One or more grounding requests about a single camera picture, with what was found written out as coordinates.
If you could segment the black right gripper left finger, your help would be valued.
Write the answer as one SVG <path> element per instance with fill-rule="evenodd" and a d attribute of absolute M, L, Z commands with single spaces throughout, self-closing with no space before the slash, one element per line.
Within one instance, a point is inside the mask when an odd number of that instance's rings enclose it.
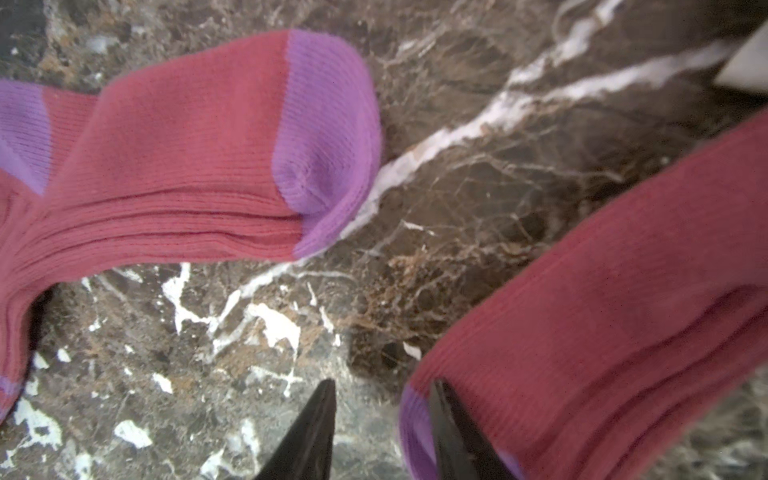
<path fill-rule="evenodd" d="M 336 383 L 324 379 L 254 479 L 328 480 L 336 410 Z"/>

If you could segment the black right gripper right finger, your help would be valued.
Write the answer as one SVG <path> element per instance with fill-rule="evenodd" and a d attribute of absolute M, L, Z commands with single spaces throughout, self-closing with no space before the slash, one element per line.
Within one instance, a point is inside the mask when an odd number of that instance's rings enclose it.
<path fill-rule="evenodd" d="M 445 379 L 432 382 L 429 415 L 442 480 L 516 480 Z"/>

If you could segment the maroon purple sock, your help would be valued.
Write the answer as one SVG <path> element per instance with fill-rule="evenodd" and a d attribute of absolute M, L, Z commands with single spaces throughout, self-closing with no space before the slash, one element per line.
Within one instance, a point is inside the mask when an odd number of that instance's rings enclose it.
<path fill-rule="evenodd" d="M 400 407 L 437 477 L 446 379 L 526 479 L 634 479 L 767 360 L 767 115 L 614 199 L 456 322 Z"/>
<path fill-rule="evenodd" d="M 298 260 L 329 247 L 378 172 L 369 70 L 282 30 L 122 76 L 96 95 L 1 84 L 1 410 L 49 287 L 133 264 Z"/>

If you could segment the black striped sock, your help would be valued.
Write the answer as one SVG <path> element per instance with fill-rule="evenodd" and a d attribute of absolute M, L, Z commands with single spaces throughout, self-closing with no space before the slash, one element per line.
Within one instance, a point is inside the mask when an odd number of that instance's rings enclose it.
<path fill-rule="evenodd" d="M 767 95 L 768 25 L 764 22 L 735 52 L 720 70 L 714 84 L 718 87 Z"/>

